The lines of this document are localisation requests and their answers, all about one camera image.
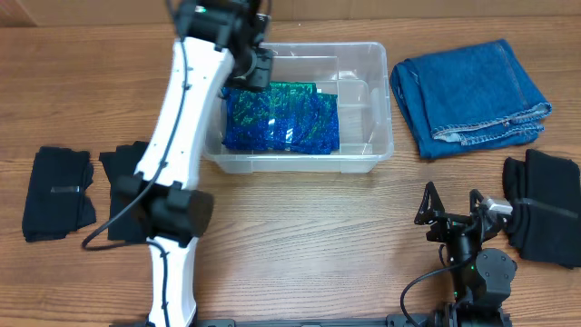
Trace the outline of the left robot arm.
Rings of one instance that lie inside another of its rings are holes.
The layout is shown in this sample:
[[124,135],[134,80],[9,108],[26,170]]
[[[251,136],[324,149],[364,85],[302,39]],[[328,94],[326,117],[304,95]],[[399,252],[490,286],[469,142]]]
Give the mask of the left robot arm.
[[212,110],[224,86],[261,91],[273,54],[261,47],[270,18],[261,1],[183,1],[168,7],[175,27],[172,70],[152,138],[131,176],[115,186],[143,227],[153,264],[147,326],[193,326],[195,250],[214,199],[199,190]]

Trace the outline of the clear plastic storage bin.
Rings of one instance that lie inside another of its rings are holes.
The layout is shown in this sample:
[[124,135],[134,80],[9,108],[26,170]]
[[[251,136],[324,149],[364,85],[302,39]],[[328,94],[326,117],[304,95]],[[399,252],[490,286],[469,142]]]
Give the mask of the clear plastic storage bin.
[[340,148],[329,155],[231,151],[223,144],[226,104],[217,100],[203,156],[225,173],[367,173],[393,155],[388,57],[376,42],[264,43],[274,54],[271,79],[314,83],[338,96]]

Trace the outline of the folded blue denim jeans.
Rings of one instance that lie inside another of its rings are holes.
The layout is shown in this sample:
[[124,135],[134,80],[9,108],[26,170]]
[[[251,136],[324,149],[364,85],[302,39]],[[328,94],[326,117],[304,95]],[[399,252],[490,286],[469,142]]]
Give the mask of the folded blue denim jeans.
[[532,143],[552,113],[504,39],[408,58],[389,83],[423,159]]

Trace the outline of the black cloth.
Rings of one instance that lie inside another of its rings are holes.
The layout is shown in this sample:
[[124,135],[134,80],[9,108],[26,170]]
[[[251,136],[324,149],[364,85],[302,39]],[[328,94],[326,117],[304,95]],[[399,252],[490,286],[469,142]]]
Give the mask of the black cloth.
[[[125,207],[125,204],[113,195],[114,184],[120,176],[133,174],[147,146],[146,142],[135,141],[133,144],[117,146],[114,152],[100,153],[99,161],[111,184],[110,218],[114,218]],[[126,213],[108,228],[107,238],[109,241],[142,243],[146,236],[139,222]]]
[[502,184],[513,207],[505,232],[524,260],[580,266],[580,169],[570,159],[526,151],[504,162]]
[[86,194],[93,175],[89,152],[41,147],[34,157],[25,200],[25,240],[59,240],[95,223],[96,212]]

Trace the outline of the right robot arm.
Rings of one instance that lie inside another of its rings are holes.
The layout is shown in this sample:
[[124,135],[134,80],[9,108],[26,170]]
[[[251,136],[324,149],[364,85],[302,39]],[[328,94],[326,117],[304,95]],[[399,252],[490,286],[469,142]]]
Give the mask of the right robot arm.
[[506,200],[469,193],[469,214],[448,213],[432,182],[426,184],[422,202],[414,219],[427,225],[426,238],[439,243],[438,255],[443,267],[418,277],[449,273],[453,283],[453,302],[446,302],[422,318],[406,315],[414,326],[510,326],[502,303],[511,294],[517,272],[516,262],[503,251],[483,247],[507,225],[513,208]]

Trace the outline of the blue green sequin cloth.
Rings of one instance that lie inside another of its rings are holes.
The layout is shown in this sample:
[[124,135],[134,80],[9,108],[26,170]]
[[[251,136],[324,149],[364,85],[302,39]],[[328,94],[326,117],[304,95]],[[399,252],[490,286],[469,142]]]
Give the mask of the blue green sequin cloth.
[[261,92],[224,87],[222,144],[238,151],[331,154],[340,149],[338,96],[314,83],[272,82]]

